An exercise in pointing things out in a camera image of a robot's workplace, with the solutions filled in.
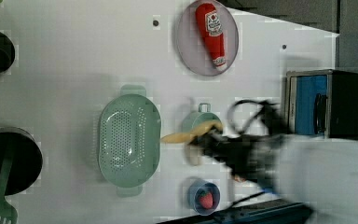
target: blue bowl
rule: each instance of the blue bowl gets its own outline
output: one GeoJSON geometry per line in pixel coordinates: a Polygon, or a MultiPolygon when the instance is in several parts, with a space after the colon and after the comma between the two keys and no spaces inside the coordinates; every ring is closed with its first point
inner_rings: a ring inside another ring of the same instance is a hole
{"type": "Polygon", "coordinates": [[[220,191],[214,183],[198,179],[188,189],[188,203],[190,204],[190,207],[202,216],[209,216],[211,213],[213,213],[217,205],[219,205],[219,202],[220,191]],[[210,209],[203,208],[198,200],[199,196],[205,191],[212,193],[213,206],[210,209]]]}

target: metal edge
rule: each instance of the metal edge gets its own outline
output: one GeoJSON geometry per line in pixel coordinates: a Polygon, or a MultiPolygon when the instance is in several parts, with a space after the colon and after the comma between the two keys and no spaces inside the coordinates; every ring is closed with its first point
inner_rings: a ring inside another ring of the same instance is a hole
{"type": "Polygon", "coordinates": [[[333,76],[327,76],[327,105],[326,105],[326,117],[325,117],[326,131],[324,132],[324,137],[326,138],[330,136],[332,83],[333,83],[333,76]]]}
{"type": "Polygon", "coordinates": [[[288,125],[293,132],[296,132],[296,95],[297,95],[297,77],[290,77],[289,111],[288,125]]]}
{"type": "Polygon", "coordinates": [[[332,75],[334,72],[333,69],[324,69],[324,70],[315,70],[315,71],[288,71],[287,76],[290,77],[305,77],[305,76],[315,76],[315,75],[332,75]]]}

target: colander handle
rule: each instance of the colander handle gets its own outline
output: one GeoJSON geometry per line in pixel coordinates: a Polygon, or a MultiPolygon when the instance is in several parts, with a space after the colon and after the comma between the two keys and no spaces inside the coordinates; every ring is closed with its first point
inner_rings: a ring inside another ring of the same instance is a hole
{"type": "Polygon", "coordinates": [[[138,94],[146,97],[146,89],[140,85],[126,84],[121,87],[120,95],[138,94]]]}
{"type": "Polygon", "coordinates": [[[117,187],[116,194],[120,198],[127,198],[127,197],[133,197],[141,194],[142,189],[144,187],[142,185],[134,187],[134,188],[120,188],[117,187]]]}
{"type": "Polygon", "coordinates": [[[200,103],[199,112],[211,112],[211,104],[208,103],[200,103]],[[202,111],[203,106],[206,105],[206,111],[202,111]]]}

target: bottle label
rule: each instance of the bottle label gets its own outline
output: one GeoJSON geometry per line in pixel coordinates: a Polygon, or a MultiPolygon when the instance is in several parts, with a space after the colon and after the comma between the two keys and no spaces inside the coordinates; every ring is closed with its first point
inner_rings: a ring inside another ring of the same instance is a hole
{"type": "Polygon", "coordinates": [[[219,36],[223,33],[222,24],[220,23],[216,10],[205,15],[205,24],[209,36],[219,36]]]}
{"type": "Polygon", "coordinates": [[[218,57],[215,60],[213,60],[214,65],[218,66],[226,62],[225,57],[218,57]]]}

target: green spatula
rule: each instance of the green spatula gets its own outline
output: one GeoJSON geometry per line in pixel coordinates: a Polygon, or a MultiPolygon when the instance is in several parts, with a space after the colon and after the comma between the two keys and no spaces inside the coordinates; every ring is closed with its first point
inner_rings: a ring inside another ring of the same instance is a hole
{"type": "Polygon", "coordinates": [[[13,142],[8,139],[4,161],[0,174],[0,224],[16,224],[17,211],[5,200],[7,181],[10,175],[11,164],[13,162],[13,142]]]}

